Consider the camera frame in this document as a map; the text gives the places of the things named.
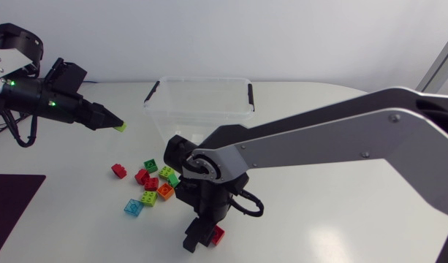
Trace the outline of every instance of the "white tabletop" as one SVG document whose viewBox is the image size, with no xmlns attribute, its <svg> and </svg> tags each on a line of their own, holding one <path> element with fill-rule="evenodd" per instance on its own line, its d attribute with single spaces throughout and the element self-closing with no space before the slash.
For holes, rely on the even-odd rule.
<svg viewBox="0 0 448 263">
<path fill-rule="evenodd" d="M 164 142 L 142 103 L 153 83 L 85 84 L 85 98 L 128 123 L 124 133 L 39 119 L 37 141 L 20 148 L 0 134 L 0 173 L 47 179 L 0 251 L 3 262 L 434 262 L 448 216 L 428 205 L 383 160 L 248 171 L 261 218 L 231 209 L 216 246 L 182 248 L 196 216 L 176 197 L 123 211 L 143 188 L 134 175 L 147 159 L 163 166 Z M 320 83 L 254 83 L 256 126 L 362 95 Z M 20 124 L 25 138 L 30 121 Z M 128 176 L 117 179 L 119 163 Z"/>
</svg>

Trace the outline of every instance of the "black mat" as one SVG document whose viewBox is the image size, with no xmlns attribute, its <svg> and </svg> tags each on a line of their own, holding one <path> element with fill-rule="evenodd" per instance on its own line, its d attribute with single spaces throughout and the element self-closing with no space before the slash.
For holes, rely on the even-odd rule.
<svg viewBox="0 0 448 263">
<path fill-rule="evenodd" d="M 0 175 L 0 249 L 44 179 L 44 175 Z"/>
</svg>

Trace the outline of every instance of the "yellow-green lego brick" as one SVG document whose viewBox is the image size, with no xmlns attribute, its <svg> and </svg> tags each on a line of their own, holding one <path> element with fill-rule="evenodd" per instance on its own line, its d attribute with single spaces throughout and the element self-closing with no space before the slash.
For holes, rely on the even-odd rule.
<svg viewBox="0 0 448 263">
<path fill-rule="evenodd" d="M 175 171 L 170 167 L 164 167 L 159 172 L 159 177 L 167 180 L 170 175 L 174 175 Z"/>
<path fill-rule="evenodd" d="M 153 207 L 156 204 L 157 193 L 155 191 L 145 191 L 143 197 L 141 197 L 141 202 L 144 205 Z"/>
<path fill-rule="evenodd" d="M 124 130 L 126 129 L 126 122 L 123 122 L 122 126 L 113 127 L 113 128 L 119 132 L 124 132 Z"/>
</svg>

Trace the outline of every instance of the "red lego brick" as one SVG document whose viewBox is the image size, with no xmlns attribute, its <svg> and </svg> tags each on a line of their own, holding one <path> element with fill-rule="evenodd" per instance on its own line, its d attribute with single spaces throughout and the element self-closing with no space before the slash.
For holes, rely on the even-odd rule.
<svg viewBox="0 0 448 263">
<path fill-rule="evenodd" d="M 144 185 L 145 179 L 150 178 L 149 172 L 146 169 L 141 169 L 137 174 L 134 176 L 136 178 L 137 183 L 140 185 Z"/>
<path fill-rule="evenodd" d="M 216 226 L 214 227 L 214 232 L 215 232 L 216 234 L 215 234 L 214 237 L 212 238 L 211 242 L 212 242 L 214 245 L 218 245 L 218 244 L 221 242 L 222 238 L 224 237 L 224 235 L 225 235 L 225 231 L 224 231 L 222 228 L 220 228 L 220 227 L 218 227 L 218 226 L 216 225 Z"/>
<path fill-rule="evenodd" d="M 121 166 L 121 164 L 113 165 L 112 170 L 120 179 L 123 179 L 126 176 L 126 170 Z"/>
<path fill-rule="evenodd" d="M 157 194 L 159 196 L 163 197 L 165 200 L 169 199 L 173 195 L 173 187 L 170 186 L 168 183 L 164 183 L 162 186 L 160 186 L 159 189 L 157 189 Z"/>
<path fill-rule="evenodd" d="M 144 190 L 146 191 L 156 191 L 159 187 L 158 178 L 147 178 L 144 182 Z"/>
</svg>

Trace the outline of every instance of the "lego brick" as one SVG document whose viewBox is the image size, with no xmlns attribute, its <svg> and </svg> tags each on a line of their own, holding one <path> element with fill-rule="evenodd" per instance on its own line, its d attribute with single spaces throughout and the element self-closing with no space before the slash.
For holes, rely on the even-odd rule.
<svg viewBox="0 0 448 263">
<path fill-rule="evenodd" d="M 159 187 L 158 178 L 147 178 L 144 182 L 144 190 L 146 191 L 156 191 Z"/>
<path fill-rule="evenodd" d="M 164 183 L 157 189 L 157 194 L 161 196 L 164 200 L 169 199 L 173 195 L 173 187 L 169 186 L 168 183 Z"/>
<path fill-rule="evenodd" d="M 126 129 L 126 122 L 123 122 L 122 126 L 113 127 L 113 128 L 119 132 L 124 132 L 124 130 Z"/>
<path fill-rule="evenodd" d="M 170 175 L 174 175 L 174 174 L 175 174 L 175 171 L 173 171 L 172 168 L 164 167 L 160 170 L 159 177 L 164 180 L 167 180 Z"/>
<path fill-rule="evenodd" d="M 173 188 L 175 188 L 178 183 L 180 183 L 176 175 L 169 175 L 167 181 L 168 184 L 170 184 L 170 186 L 172 186 Z"/>
<path fill-rule="evenodd" d="M 149 172 L 146 169 L 141 169 L 137 174 L 134 176 L 136 178 L 137 183 L 144 186 L 145 179 L 150 178 Z"/>
<path fill-rule="evenodd" d="M 112 170 L 120 179 L 123 179 L 126 176 L 126 169 L 124 169 L 121 164 L 113 165 Z"/>
<path fill-rule="evenodd" d="M 214 233 L 215 234 L 214 234 L 214 237 L 212 238 L 211 242 L 214 245 L 218 245 L 221 242 L 222 238 L 224 237 L 225 231 L 222 228 L 220 228 L 219 226 L 216 225 L 214 227 Z"/>
<path fill-rule="evenodd" d="M 158 170 L 156 161 L 153 159 L 144 162 L 144 167 L 148 172 L 155 172 Z"/>
<path fill-rule="evenodd" d="M 156 204 L 157 193 L 155 191 L 145 191 L 143 197 L 141 197 L 141 202 L 144 205 L 153 207 Z"/>
<path fill-rule="evenodd" d="M 124 211 L 132 216 L 138 216 L 143 209 L 143 204 L 137 200 L 130 199 Z"/>
</svg>

